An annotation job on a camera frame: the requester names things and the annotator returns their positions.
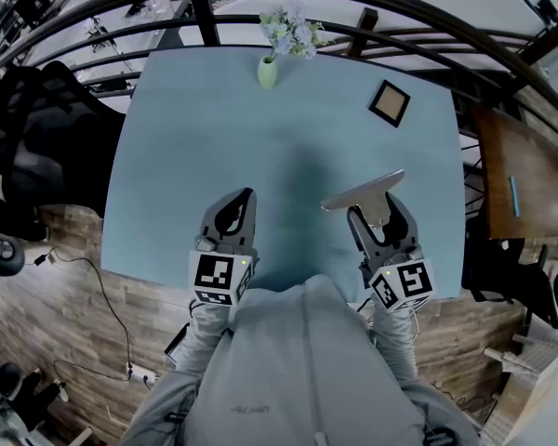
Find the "fiducial marker cube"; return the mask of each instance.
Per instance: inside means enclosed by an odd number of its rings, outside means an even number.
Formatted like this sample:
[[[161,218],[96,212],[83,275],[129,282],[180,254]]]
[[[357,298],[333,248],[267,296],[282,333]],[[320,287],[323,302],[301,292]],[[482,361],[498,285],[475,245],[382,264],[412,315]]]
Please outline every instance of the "fiducial marker cube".
[[[388,312],[415,310],[436,293],[432,263],[429,259],[419,259],[383,266],[366,287],[367,291],[370,289]]]
[[[253,274],[251,256],[190,252],[189,284],[194,296],[201,302],[218,306],[237,305]]]

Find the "brown wooden desk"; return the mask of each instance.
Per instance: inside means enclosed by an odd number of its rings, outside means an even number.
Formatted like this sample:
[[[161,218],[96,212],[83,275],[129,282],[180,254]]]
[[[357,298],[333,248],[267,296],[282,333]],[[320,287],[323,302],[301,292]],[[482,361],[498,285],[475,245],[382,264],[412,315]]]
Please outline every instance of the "brown wooden desk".
[[[558,236],[558,151],[531,127],[474,106],[482,167],[488,237]],[[510,177],[515,180],[520,215],[515,216]]]

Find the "gray hoodie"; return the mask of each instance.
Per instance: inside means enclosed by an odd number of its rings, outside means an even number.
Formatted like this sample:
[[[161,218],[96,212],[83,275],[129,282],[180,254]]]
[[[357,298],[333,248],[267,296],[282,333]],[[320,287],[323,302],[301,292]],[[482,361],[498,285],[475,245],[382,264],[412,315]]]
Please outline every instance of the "gray hoodie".
[[[249,289],[238,309],[202,306],[121,440],[192,445],[422,445],[450,429],[478,437],[417,379],[408,314],[376,303],[373,330],[314,276],[282,293]]]

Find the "flower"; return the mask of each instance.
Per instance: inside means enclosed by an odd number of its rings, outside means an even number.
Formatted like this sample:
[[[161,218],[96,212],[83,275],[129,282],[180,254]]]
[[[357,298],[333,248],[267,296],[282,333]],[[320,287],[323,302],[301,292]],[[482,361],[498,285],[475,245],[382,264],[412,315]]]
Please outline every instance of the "flower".
[[[308,45],[312,42],[312,32],[308,25],[300,25],[294,31],[294,35],[298,39],[298,41],[304,45]]]
[[[275,54],[296,55],[311,59],[317,47],[325,45],[318,34],[321,23],[309,23],[303,16],[301,2],[285,2],[271,14],[260,14],[260,28],[272,46],[271,60]]]
[[[278,55],[287,55],[291,50],[291,36],[288,34],[279,36],[276,40],[275,45],[273,45],[275,53]]]

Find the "small square frame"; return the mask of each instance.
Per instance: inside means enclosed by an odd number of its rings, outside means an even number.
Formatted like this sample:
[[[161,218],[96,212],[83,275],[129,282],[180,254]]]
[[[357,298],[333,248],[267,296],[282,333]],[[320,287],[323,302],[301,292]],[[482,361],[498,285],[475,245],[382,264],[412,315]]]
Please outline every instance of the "small square frame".
[[[382,112],[382,111],[380,111],[376,108],[376,105],[379,103],[379,100],[382,97],[382,94],[384,93],[384,91],[386,90],[386,88],[388,86],[391,87],[393,90],[395,90],[396,92],[398,92],[401,96],[403,96],[405,98],[405,101],[403,102],[403,106],[401,106],[401,110],[399,111],[399,115],[396,119],[392,119],[390,116],[388,116],[387,114],[385,114],[384,112]],[[374,99],[372,99],[372,103],[370,104],[370,107],[368,109],[371,112],[375,113],[378,117],[384,119],[390,125],[394,125],[395,127],[398,127],[399,124],[401,123],[401,120],[403,119],[403,116],[405,115],[405,111],[407,109],[407,104],[409,104],[410,99],[411,99],[411,97],[407,93],[403,92],[396,85],[393,85],[393,84],[389,83],[385,79],[382,82],[382,85],[380,86],[379,92],[374,97]]]

